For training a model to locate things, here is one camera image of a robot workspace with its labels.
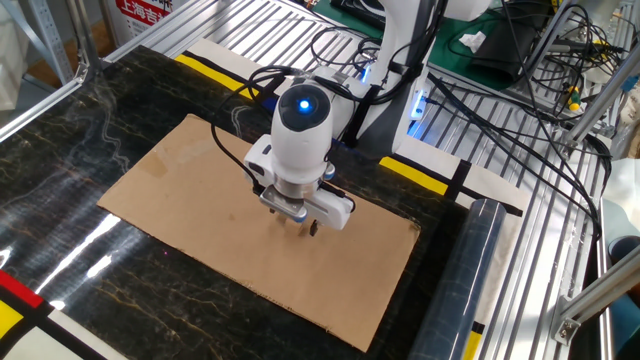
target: wire bundle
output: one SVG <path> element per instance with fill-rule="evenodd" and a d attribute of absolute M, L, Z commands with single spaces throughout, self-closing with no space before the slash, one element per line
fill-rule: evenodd
<path fill-rule="evenodd" d="M 619 51 L 617 51 L 615 47 L 609 45 L 609 39 L 607 38 L 606 32 L 602 28 L 591 24 L 591 22 L 589 21 L 589 16 L 583 7 L 579 5 L 574 6 L 579 8 L 583 12 L 583 14 L 577 12 L 573 13 L 574 15 L 579 17 L 581 21 L 578 21 L 576 19 L 569 19 L 570 21 L 578 23 L 578 25 L 568 30 L 560 37 L 562 38 L 575 31 L 582 31 L 584 34 L 586 34 L 587 44 L 594 44 L 595 42 L 601 44 L 602 47 L 598 48 L 594 46 L 590 50 L 588 46 L 585 46 L 585 49 L 582 53 L 545 55 L 545 59 L 547 61 L 560 66 L 560 72 L 564 73 L 568 71 L 566 75 L 562 75 L 559 77 L 552 76 L 546 79 L 532 77 L 532 80 L 534 82 L 538 83 L 545 89 L 558 94 L 556 96 L 556 101 L 553 107 L 553 113 L 556 116 L 562 114 L 567 106 L 567 102 L 563 101 L 563 95 L 565 91 L 571 87 L 584 88 L 584 72 L 590 69 L 599 68 L 607 75 L 612 76 L 615 69 L 622 63 Z M 563 88 L 561 89 L 554 89 L 546 84 L 548 82 L 565 79 L 567 80 L 567 82 L 563 83 Z"/>
<path fill-rule="evenodd" d="M 508 11 L 508 8 L 506 7 L 506 4 L 505 4 L 504 0 L 502 0 L 502 2 L 503 2 L 503 8 L 504 8 L 504 16 L 505 16 L 505 18 L 507 19 L 507 21 L 510 24 L 510 29 L 511 29 L 511 32 L 512 32 L 513 40 L 514 40 L 514 43 L 515 43 L 515 45 L 517 47 L 517 38 L 516 38 L 516 35 L 515 35 L 515 31 L 514 31 L 514 28 L 513 28 L 513 22 L 512 22 L 513 18 L 511 18 L 510 14 L 509 14 L 509 11 Z M 334 92 L 338 96 L 342 96 L 342 97 L 344 97 L 346 99 L 352 100 L 352 101 L 357 102 L 357 103 L 361 103 L 362 104 L 364 102 L 367 102 L 368 105 L 378 105 L 378 104 L 383 104 L 383 103 L 385 103 L 387 101 L 390 101 L 398 94 L 398 92 L 401 89 L 403 89 L 404 86 L 410 85 L 413 82 L 413 80 L 416 78 L 416 76 L 417 76 L 416 74 L 419 75 L 419 73 L 421 72 L 422 67 L 423 67 L 422 61 L 424 60 L 428 50 L 430 49 L 431 45 L 433 44 L 433 41 L 435 40 L 435 35 L 437 33 L 437 30 L 438 30 L 438 28 L 439 28 L 439 26 L 441 24 L 441 20 L 442 20 L 443 15 L 444 15 L 444 9 L 446 9 L 446 4 L 447 4 L 446 0 L 440 1 L 438 8 L 434 9 L 435 14 L 434 14 L 434 21 L 433 21 L 432 26 L 429 26 L 429 28 L 426 29 L 426 31 L 424 33 L 422 33 L 422 34 L 420 34 L 420 36 L 412 39 L 412 41 L 410 43 L 408 43 L 405 46 L 401 47 L 400 49 L 398 49 L 393 54 L 392 59 L 391 59 L 392 60 L 391 63 L 393 63 L 394 59 L 397 57 L 397 55 L 402 50 L 406 49 L 407 47 L 415 46 L 415 47 L 412 48 L 413 51 L 410 52 L 410 56 L 408 57 L 406 63 L 403 64 L 404 68 L 406 69 L 406 71 L 404 71 L 401 74 L 400 81 L 398 81 L 398 83 L 395 84 L 390 89 L 385 89 L 386 91 L 381 92 L 380 95 L 376 95 L 375 97 L 373 97 L 371 99 L 366 99 L 365 100 L 363 98 L 358 98 L 358 97 L 354 96 L 353 93 L 351 93 L 351 91 L 347 87 L 345 87 L 344 85 L 342 85 L 340 83 L 334 82 L 332 80 L 316 77 L 316 76 L 313 76 L 311 74 L 302 72 L 300 70 L 295 70 L 295 69 L 293 69 L 291 67 L 286 67 L 286 66 L 267 66 L 267 67 L 261 68 L 261 69 L 257 70 L 256 72 L 254 72 L 251 75 L 251 77 L 249 78 L 249 81 L 247 82 L 247 84 L 241 86 L 240 88 L 236 89 L 233 93 L 231 93 L 229 96 L 227 96 L 220 103 L 220 105 L 217 107 L 217 109 L 215 111 L 215 115 L 219 116 L 223 111 L 224 105 L 229 101 L 229 99 L 231 99 L 233 96 L 238 95 L 243 90 L 248 89 L 248 92 L 249 92 L 251 98 L 254 101 L 258 102 L 257 99 L 256 99 L 256 96 L 255 96 L 255 94 L 253 92 L 253 88 L 255 88 L 260 82 L 271 80 L 271 79 L 275 79 L 277 77 L 290 76 L 290 75 L 298 75 L 298 76 L 310 77 L 313 80 L 315 80 L 318 84 L 320 84 L 321 86 L 329 89 L 330 91 Z M 571 6 L 567 7 L 566 11 L 569 11 L 569 9 L 571 9 L 573 7 L 582 10 L 582 12 L 584 13 L 584 15 L 581 16 L 581 18 L 584 20 L 584 24 L 580 24 L 580 26 L 583 26 L 583 27 L 586 26 L 586 27 L 589 27 L 590 29 L 596 31 L 595 33 L 591 32 L 591 31 L 589 31 L 587 33 L 587 41 L 588 41 L 588 43 L 591 43 L 592 37 L 594 35 L 596 37 L 602 38 L 603 41 L 606 41 L 606 34 L 604 34 L 604 31 L 601 31 L 601 32 L 597 31 L 597 29 L 595 29 L 592 25 L 590 25 L 588 14 L 587 14 L 586 10 L 584 10 L 584 8 L 582 8 L 579 5 L 571 5 Z M 367 47 L 367 44 L 368 43 L 377 44 L 379 42 L 379 39 L 373 39 L 373 38 L 364 38 L 364 39 L 362 39 L 360 41 L 360 43 L 359 43 L 359 46 L 358 46 L 358 52 L 356 52 L 356 54 L 354 54 L 351 57 L 350 61 L 345 62 L 345 63 L 337 63 L 337 62 L 329 61 L 327 59 L 323 59 L 316 53 L 316 51 L 315 51 L 315 49 L 313 47 L 313 44 L 323 34 L 329 32 L 329 31 L 337 31 L 337 30 L 356 33 L 356 32 L 353 32 L 351 29 L 348 29 L 348 28 L 345 28 L 345 27 L 340 27 L 340 26 L 328 27 L 328 28 L 318 32 L 316 35 L 314 35 L 314 37 L 312 39 L 312 43 L 310 45 L 310 50 L 311 50 L 311 53 L 313 54 L 313 56 L 321 63 L 324 62 L 324 63 L 327 63 L 327 64 L 342 65 L 342 66 L 353 65 L 356 68 L 358 68 L 358 66 L 362 67 L 362 65 L 365 64 L 368 61 L 356 61 L 356 58 L 357 58 L 358 54 L 362 54 L 362 52 L 364 52 L 364 51 L 375 51 L 377 49 L 376 47 Z M 567 120 L 572 120 L 574 118 L 558 119 L 557 118 L 557 114 L 555 112 L 553 114 L 548 114 L 548 113 L 544 113 L 544 112 L 542 112 L 542 111 L 540 111 L 538 109 L 535 97 L 533 95 L 534 92 L 533 92 L 533 88 L 531 86 L 531 82 L 528 80 L 528 79 L 530 79 L 530 77 L 528 76 L 529 75 L 529 73 L 528 73 L 529 70 L 526 69 L 525 64 L 524 64 L 524 60 L 522 59 L 522 56 L 520 56 L 520 54 L 518 54 L 518 55 L 519 55 L 519 63 L 521 65 L 521 67 L 522 67 L 521 76 L 525 79 L 526 84 L 527 84 L 527 86 L 529 88 L 529 93 L 531 95 L 531 104 L 525 104 L 525 103 L 519 102 L 517 100 L 511 99 L 511 98 L 507 98 L 507 97 L 503 97 L 503 96 L 500 96 L 500 95 L 497 95 L 497 94 L 491 94 L 491 93 L 486 93 L 486 92 L 476 92 L 476 93 L 478 93 L 480 95 L 483 95 L 483 96 L 491 96 L 491 97 L 499 98 L 502 101 L 507 101 L 507 102 L 509 102 L 509 103 L 511 103 L 513 105 L 516 105 L 516 106 L 520 107 L 527 114 L 529 114 L 530 116 L 532 116 L 535 119 L 537 119 L 537 121 L 539 122 L 540 127 L 543 130 L 545 138 L 546 138 L 546 139 L 541 139 L 541 138 L 538 138 L 538 139 L 548 141 L 549 146 L 551 146 L 553 151 L 560 158 L 560 161 L 561 161 L 560 167 L 555 166 L 553 163 L 551 163 L 549 160 L 547 160 L 544 156 L 540 155 L 534 149 L 532 149 L 527 144 L 521 142 L 517 137 L 515 137 L 515 136 L 525 135 L 525 134 L 514 133 L 514 132 L 512 132 L 512 131 L 510 131 L 508 129 L 500 128 L 500 127 L 492 124 L 488 120 L 482 118 L 481 116 L 479 116 L 474 111 L 472 111 L 469 107 L 467 107 L 464 104 L 464 102 L 462 102 L 460 99 L 458 99 L 446 86 L 446 85 L 451 85 L 451 86 L 456 86 L 456 85 L 445 83 L 442 80 L 440 80 L 437 77 L 435 77 L 431 73 L 429 74 L 428 78 L 429 78 L 429 80 L 431 80 L 435 84 L 435 86 L 440 90 L 440 92 L 442 92 L 442 94 L 451 102 L 451 104 L 453 104 L 456 107 L 456 109 L 458 111 L 460 111 L 460 113 L 462 115 L 464 115 L 464 117 L 466 119 L 468 119 L 471 123 L 473 123 L 478 128 L 480 128 L 482 133 L 485 136 L 487 136 L 490 140 L 492 140 L 496 144 L 497 147 L 499 147 L 501 150 L 503 150 L 505 152 L 505 154 L 510 159 L 512 159 L 515 163 L 517 163 L 520 166 L 522 166 L 524 169 L 530 171 L 542 183 L 544 183 L 547 186 L 549 186 L 550 188 L 554 189 L 558 194 L 564 196 L 570 203 L 574 204 L 578 209 L 584 211 L 587 214 L 587 216 L 591 219 L 592 225 L 594 227 L 594 231 L 593 231 L 594 238 L 597 239 L 601 235 L 600 218 L 599 218 L 599 214 L 598 214 L 597 208 L 596 208 L 595 204 L 593 203 L 593 200 L 591 199 L 590 194 L 587 192 L 587 190 L 585 189 L 584 185 L 580 182 L 578 176 L 571 169 L 569 164 L 567 164 L 567 162 L 564 160 L 563 154 L 558 149 L 555 140 L 549 134 L 548 130 L 546 129 L 546 127 L 544 126 L 544 123 L 543 123 L 543 120 L 544 120 L 544 121 L 548 121 L 550 123 L 557 124 L 557 125 L 566 125 L 565 123 L 566 123 Z M 554 62 L 558 63 L 563 68 L 564 67 L 570 67 L 572 70 L 574 70 L 574 72 L 576 74 L 576 77 L 575 77 L 574 81 L 576 82 L 575 85 L 577 85 L 577 82 L 581 79 L 581 76 L 579 76 L 579 74 L 581 74 L 582 70 L 585 68 L 584 67 L 584 63 L 586 61 L 585 57 L 581 57 L 580 59 L 578 59 L 579 65 L 578 64 L 570 64 L 570 63 L 566 62 L 565 60 L 560 60 L 560 59 L 556 59 L 556 58 L 553 58 L 553 57 L 550 57 L 550 59 L 551 59 L 550 61 L 554 61 Z M 270 112 L 267 109 L 263 109 L 263 110 L 266 111 L 266 113 L 268 115 L 270 115 Z M 227 154 L 227 156 L 232 158 L 232 160 L 234 160 L 234 162 L 236 162 L 247 173 L 247 175 L 251 178 L 251 180 L 253 181 L 253 184 L 254 184 L 254 192 L 256 192 L 256 193 L 261 192 L 263 189 L 260 186 L 260 184 L 258 183 L 258 181 L 255 178 L 255 176 L 253 176 L 251 171 L 249 171 L 249 169 L 247 169 L 240 160 L 238 160 L 231 153 L 226 151 L 224 146 L 220 143 L 220 141 L 219 141 L 219 139 L 218 139 L 218 137 L 216 135 L 215 126 L 214 125 L 212 125 L 211 130 L 212 130 L 212 135 L 214 137 L 214 140 L 216 141 L 218 146 L 223 150 L 223 152 L 225 152 L 225 154 Z M 530 166 L 525 164 L 522 160 L 520 160 L 517 157 L 515 157 L 512 154 L 512 151 L 509 150 L 507 148 L 507 146 L 505 146 L 503 144 L 503 141 L 505 141 L 505 140 L 509 141 L 509 142 L 515 144 L 516 146 L 518 146 L 519 148 L 525 150 L 533 158 L 537 159 L 544 166 L 546 166 L 547 168 L 549 168 L 553 172 L 555 172 L 559 176 L 559 178 L 561 178 L 562 180 L 566 181 L 568 184 L 570 184 L 575 189 L 575 192 L 578 193 L 580 195 L 580 197 L 582 197 L 582 201 L 575 200 L 573 198 L 573 196 L 570 196 L 566 192 L 564 192 L 561 189 L 559 189 L 557 186 L 554 186 L 550 181 L 548 181 L 545 178 L 543 178 L 542 175 L 540 175 L 538 172 L 536 172 Z M 602 161 L 605 164 L 605 171 L 607 173 L 609 173 L 610 172 L 610 157 L 611 156 L 608 153 L 608 149 L 606 148 L 606 146 L 604 146 L 601 142 L 599 142 L 598 140 L 596 140 L 594 137 L 591 137 L 591 136 L 587 137 L 587 141 L 590 142 L 592 147 L 594 147 L 596 149 L 596 152 L 594 154 L 601 157 Z"/>

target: yellow tape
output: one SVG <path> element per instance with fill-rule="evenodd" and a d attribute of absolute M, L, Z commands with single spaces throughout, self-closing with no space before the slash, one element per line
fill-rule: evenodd
<path fill-rule="evenodd" d="M 463 360 L 473 360 L 473 357 L 476 356 L 476 350 L 478 350 L 481 338 L 482 335 L 475 331 L 472 331 L 471 334 L 469 334 L 469 341 L 467 341 L 467 349 L 464 351 Z"/>
<path fill-rule="evenodd" d="M 391 169 L 398 174 L 412 180 L 419 185 L 434 191 L 440 195 L 444 195 L 447 191 L 447 184 L 440 182 L 428 175 L 421 173 L 420 171 L 412 168 L 411 166 L 405 165 L 399 161 L 396 161 L 390 157 L 385 157 L 380 160 L 380 165 Z"/>
<path fill-rule="evenodd" d="M 558 12 L 558 7 L 562 4 L 562 0 L 551 0 L 551 5 L 553 5 L 553 11 Z"/>
<path fill-rule="evenodd" d="M 203 65 L 201 62 L 199 62 L 198 60 L 192 59 L 188 56 L 184 56 L 184 55 L 178 55 L 178 57 L 176 58 L 177 62 L 183 63 L 185 65 L 187 65 L 188 67 L 198 71 L 199 73 L 208 76 L 210 78 L 212 78 L 213 80 L 219 82 L 220 84 L 226 86 L 227 88 L 231 89 L 231 90 L 236 90 L 237 88 L 241 87 L 242 85 L 244 85 L 241 82 L 238 82 L 232 78 L 230 78 L 229 76 L 215 71 L 205 65 Z M 257 90 L 253 90 L 253 93 L 257 96 L 258 95 L 258 91 Z M 240 92 L 240 95 L 250 99 L 251 95 L 249 95 L 249 90 L 242 90 Z"/>
<path fill-rule="evenodd" d="M 0 301 L 0 338 L 20 320 L 22 320 L 22 315 Z"/>

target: metal extrusion rail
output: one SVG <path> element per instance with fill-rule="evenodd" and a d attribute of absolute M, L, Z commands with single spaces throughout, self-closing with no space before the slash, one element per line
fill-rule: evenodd
<path fill-rule="evenodd" d="M 331 25 L 334 23 L 287 1 L 193 0 L 103 60 L 114 62 L 138 45 L 176 57 L 199 39 L 207 38 L 262 65 L 309 70 L 318 65 L 309 50 L 310 40 Z M 349 33 L 327 33 L 315 44 L 315 50 L 324 59 L 345 63 L 355 53 L 359 40 Z M 351 66 L 334 66 L 349 75 L 358 74 Z M 518 139 L 561 167 L 560 158 L 548 144 L 536 139 L 543 137 L 536 119 L 508 102 L 478 94 L 478 88 L 466 80 L 439 69 L 432 71 L 449 83 L 454 94 L 471 109 L 497 126 L 522 133 Z M 8 130 L 0 129 L 0 141 L 77 86 L 75 82 L 67 84 L 39 108 L 9 124 Z M 481 89 L 480 92 L 491 93 Z M 432 92 L 431 98 L 441 104 L 427 107 L 422 120 L 411 127 L 412 136 L 493 171 L 532 195 L 497 309 L 485 329 L 480 358 L 566 359 L 569 348 L 559 345 L 550 335 L 553 309 L 559 297 L 571 298 L 583 288 L 591 249 L 590 221 L 575 205 L 508 159 L 478 128 L 458 117 L 441 94 Z M 556 139 L 560 138 L 558 129 L 548 129 Z M 505 144 L 514 156 L 580 201 L 575 190 L 550 169 L 515 145 Z M 604 170 L 598 157 L 590 153 L 594 149 L 584 144 L 580 147 L 569 163 L 594 202 L 599 203 Z"/>

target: cylinder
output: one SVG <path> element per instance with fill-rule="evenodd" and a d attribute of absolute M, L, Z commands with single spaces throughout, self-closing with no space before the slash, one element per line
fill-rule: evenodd
<path fill-rule="evenodd" d="M 271 124 L 276 177 L 294 185 L 317 183 L 327 168 L 332 132 L 331 101 L 320 87 L 301 84 L 287 89 Z"/>
<path fill-rule="evenodd" d="M 506 214 L 495 200 L 471 204 L 409 360 L 462 359 Z"/>

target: blue light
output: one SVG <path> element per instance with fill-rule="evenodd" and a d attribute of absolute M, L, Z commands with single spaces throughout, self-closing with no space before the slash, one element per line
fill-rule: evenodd
<path fill-rule="evenodd" d="M 416 133 L 418 132 L 419 127 L 420 123 L 418 121 L 412 120 L 411 125 L 409 125 L 409 132 L 407 132 L 407 134 L 411 137 L 416 137 Z"/>
<path fill-rule="evenodd" d="M 309 100 L 300 100 L 298 102 L 298 112 L 301 114 L 309 114 L 311 111 L 313 111 L 313 106 L 311 106 Z"/>
<path fill-rule="evenodd" d="M 418 96 L 416 96 L 413 102 L 413 108 L 411 109 L 411 119 L 412 120 L 420 120 L 422 119 L 422 113 L 424 112 L 424 107 L 420 106 L 422 102 L 422 96 L 424 95 L 424 90 L 420 90 Z"/>
<path fill-rule="evenodd" d="M 371 73 L 371 64 L 367 65 L 367 67 L 364 68 L 364 74 L 362 74 L 362 79 L 360 79 L 363 84 L 367 83 L 367 80 L 369 79 L 369 73 Z"/>

